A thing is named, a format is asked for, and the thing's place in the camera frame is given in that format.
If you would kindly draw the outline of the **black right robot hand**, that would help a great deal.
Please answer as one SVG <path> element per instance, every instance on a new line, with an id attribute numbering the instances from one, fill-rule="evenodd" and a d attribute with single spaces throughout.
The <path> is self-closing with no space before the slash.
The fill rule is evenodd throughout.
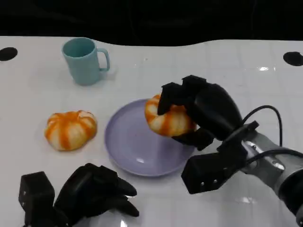
<path id="1" fill-rule="evenodd" d="M 224 141 L 242 125 L 240 111 L 228 92 L 201 77 L 189 75 L 182 79 L 181 85 L 173 82 L 163 85 L 158 114 L 165 114 L 172 105 L 185 107 L 189 118 L 199 126 L 195 132 L 173 139 L 199 151 L 214 139 Z"/>

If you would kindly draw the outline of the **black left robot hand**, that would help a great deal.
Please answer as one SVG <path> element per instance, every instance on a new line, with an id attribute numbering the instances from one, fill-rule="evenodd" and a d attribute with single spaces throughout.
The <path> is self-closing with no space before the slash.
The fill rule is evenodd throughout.
<path id="1" fill-rule="evenodd" d="M 138 217 L 139 210 L 128 200 L 137 190 L 117 172 L 87 163 L 77 168 L 63 185 L 54 203 L 58 227 L 72 227 L 83 218 L 117 210 Z"/>

